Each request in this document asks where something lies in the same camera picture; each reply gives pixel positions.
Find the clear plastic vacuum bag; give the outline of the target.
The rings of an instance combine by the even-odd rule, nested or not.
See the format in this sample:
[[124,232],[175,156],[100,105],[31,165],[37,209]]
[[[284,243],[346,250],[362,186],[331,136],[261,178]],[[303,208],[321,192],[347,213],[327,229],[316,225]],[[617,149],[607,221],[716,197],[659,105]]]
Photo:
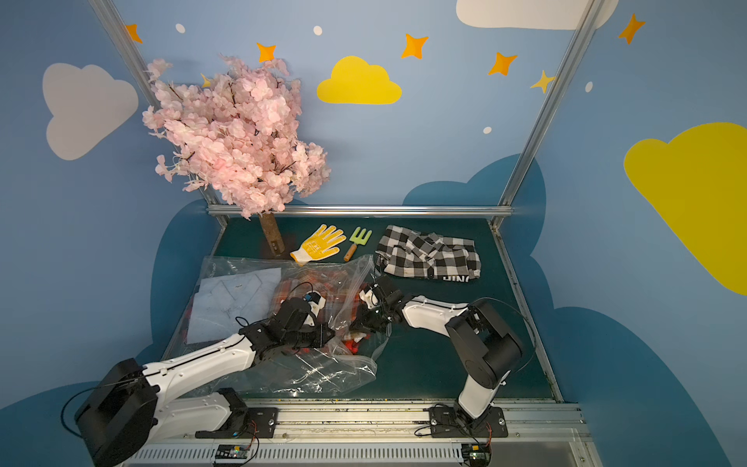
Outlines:
[[[314,269],[331,265],[346,265],[352,269],[371,270],[373,280],[379,275],[375,270],[375,259],[371,254],[363,255],[348,263],[309,263],[305,266]],[[273,268],[281,268],[283,272],[284,270],[305,266],[300,266],[294,261],[213,256],[204,259],[200,272],[200,282],[204,278],[215,276],[235,276],[236,274]],[[169,358],[206,348],[206,346],[211,346],[219,341],[202,342],[201,344],[186,343],[194,297],[192,297],[186,311],[179,342],[173,344],[171,349],[167,350],[167,357]],[[384,333],[372,334],[351,332],[349,328],[342,332],[334,331],[336,335],[324,348],[303,349],[276,355],[266,363],[261,363],[250,370],[221,377],[217,381],[212,381],[190,391],[189,394],[192,397],[204,396],[221,388],[231,387],[237,393],[248,397],[278,397],[281,399],[332,397],[344,395],[375,381],[377,378],[377,358],[383,353],[388,343],[391,329],[388,328]],[[342,338],[346,335],[366,336],[365,340],[360,342],[357,355],[351,354],[342,343]]]

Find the black white checkered shirt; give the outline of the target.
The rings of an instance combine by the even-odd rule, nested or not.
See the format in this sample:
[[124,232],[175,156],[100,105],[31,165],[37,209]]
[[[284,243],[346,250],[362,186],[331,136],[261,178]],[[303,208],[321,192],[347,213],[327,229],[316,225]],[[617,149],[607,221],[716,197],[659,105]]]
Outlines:
[[390,225],[375,255],[377,268],[391,276],[464,283],[482,276],[482,261],[472,239]]

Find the red plaid shirt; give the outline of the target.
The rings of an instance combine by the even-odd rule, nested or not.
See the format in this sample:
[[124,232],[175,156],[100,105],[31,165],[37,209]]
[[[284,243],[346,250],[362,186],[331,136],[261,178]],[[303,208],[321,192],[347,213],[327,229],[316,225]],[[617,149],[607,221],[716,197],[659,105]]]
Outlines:
[[337,332],[347,330],[356,317],[361,304],[359,293],[366,288],[374,276],[371,270],[350,268],[346,265],[331,265],[323,268],[295,268],[284,270],[270,302],[270,312],[276,313],[288,298],[302,298],[314,291],[326,301],[318,313]]

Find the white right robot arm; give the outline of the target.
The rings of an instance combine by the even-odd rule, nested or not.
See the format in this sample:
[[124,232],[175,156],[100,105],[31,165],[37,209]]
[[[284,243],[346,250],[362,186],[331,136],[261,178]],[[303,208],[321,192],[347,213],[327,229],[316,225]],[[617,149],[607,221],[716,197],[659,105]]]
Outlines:
[[393,323],[431,331],[451,340],[467,372],[456,400],[463,423],[484,420],[498,392],[525,356],[525,345],[489,299],[453,304],[404,294],[387,276],[359,292],[354,332],[384,332]]

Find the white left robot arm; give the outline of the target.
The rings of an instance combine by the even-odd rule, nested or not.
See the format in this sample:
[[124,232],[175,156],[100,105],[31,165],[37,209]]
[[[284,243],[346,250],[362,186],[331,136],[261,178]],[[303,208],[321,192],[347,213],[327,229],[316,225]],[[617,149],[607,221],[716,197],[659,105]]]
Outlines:
[[115,365],[91,391],[74,420],[96,466],[118,466],[151,442],[193,435],[202,439],[249,434],[250,410],[231,388],[207,396],[188,392],[272,359],[284,350],[322,348],[334,331],[320,321],[317,292],[289,298],[272,316],[248,324],[212,346],[180,357]]

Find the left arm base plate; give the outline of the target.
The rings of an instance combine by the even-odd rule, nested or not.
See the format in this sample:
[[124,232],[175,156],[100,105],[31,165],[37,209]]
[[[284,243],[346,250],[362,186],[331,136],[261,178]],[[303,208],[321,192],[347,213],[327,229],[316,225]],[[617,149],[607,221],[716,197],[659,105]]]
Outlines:
[[228,419],[213,431],[200,430],[196,439],[272,439],[276,429],[278,408],[247,408],[233,411]]

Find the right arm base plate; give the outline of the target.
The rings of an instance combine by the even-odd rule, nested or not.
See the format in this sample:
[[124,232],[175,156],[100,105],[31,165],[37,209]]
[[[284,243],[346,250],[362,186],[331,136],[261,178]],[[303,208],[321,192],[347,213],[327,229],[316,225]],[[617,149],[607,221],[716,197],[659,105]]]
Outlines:
[[507,438],[508,422],[501,408],[489,406],[478,418],[470,418],[457,406],[436,404],[427,409],[428,427],[434,438]]

